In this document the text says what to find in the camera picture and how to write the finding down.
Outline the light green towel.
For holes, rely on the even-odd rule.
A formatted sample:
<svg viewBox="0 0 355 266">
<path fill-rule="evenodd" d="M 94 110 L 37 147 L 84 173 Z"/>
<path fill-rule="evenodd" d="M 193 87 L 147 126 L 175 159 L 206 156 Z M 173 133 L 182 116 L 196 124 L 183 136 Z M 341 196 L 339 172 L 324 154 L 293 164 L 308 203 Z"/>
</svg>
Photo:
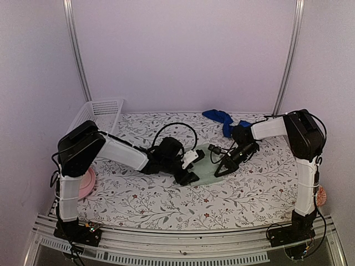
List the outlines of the light green towel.
<svg viewBox="0 0 355 266">
<path fill-rule="evenodd" d="M 193 172 L 199 180 L 190 183 L 191 186 L 201 186 L 209 185 L 212 183 L 220 182 L 224 177 L 215 177 L 214 173 L 217 170 L 218 164 L 213 164 L 210 160 L 210 150 L 208 150 L 209 144 L 197 145 L 197 150 L 202 150 L 205 154 L 205 157 L 198 161 L 197 163 L 192 164 L 192 168 L 189 169 L 190 172 Z"/>
</svg>

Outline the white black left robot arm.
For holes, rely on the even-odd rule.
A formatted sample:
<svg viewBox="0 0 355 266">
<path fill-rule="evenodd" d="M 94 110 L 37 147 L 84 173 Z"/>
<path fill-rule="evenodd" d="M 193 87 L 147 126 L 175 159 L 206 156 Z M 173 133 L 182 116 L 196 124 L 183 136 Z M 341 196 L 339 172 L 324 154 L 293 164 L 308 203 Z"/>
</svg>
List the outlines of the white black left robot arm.
<svg viewBox="0 0 355 266">
<path fill-rule="evenodd" d="M 186 150 L 183 144 L 171 137 L 161 143 L 152 143 L 148 149 L 137 147 L 105 131 L 87 120 L 61 138 L 58 151 L 52 156 L 59 175 L 60 230 L 71 241 L 78 240 L 83 232 L 74 221 L 78 218 L 77 203 L 83 176 L 96 158 L 102 157 L 128 166 L 146 175 L 168 173 L 175 182 L 186 186 L 199 180 L 191 171 L 193 164 L 205 157 L 203 150 L 193 146 Z"/>
</svg>

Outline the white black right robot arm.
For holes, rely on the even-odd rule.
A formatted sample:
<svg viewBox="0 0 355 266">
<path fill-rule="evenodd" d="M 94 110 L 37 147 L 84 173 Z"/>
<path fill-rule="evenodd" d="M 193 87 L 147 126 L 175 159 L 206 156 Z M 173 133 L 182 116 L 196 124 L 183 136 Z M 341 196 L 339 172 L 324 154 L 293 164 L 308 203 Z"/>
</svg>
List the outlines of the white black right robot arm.
<svg viewBox="0 0 355 266">
<path fill-rule="evenodd" d="M 319 166 L 322 151 L 326 144 L 327 131 L 324 123 L 302 109 L 287 114 L 268 116 L 265 120 L 234 126 L 231 137 L 237 148 L 224 155 L 215 171 L 215 177 L 229 175 L 239 169 L 258 150 L 258 142 L 270 137 L 285 136 L 295 158 L 298 174 L 298 189 L 291 225 L 281 232 L 273 229 L 270 238 L 286 235 L 289 240 L 298 242 L 314 235 L 313 221 L 318 215 L 316 194 L 319 185 Z"/>
</svg>

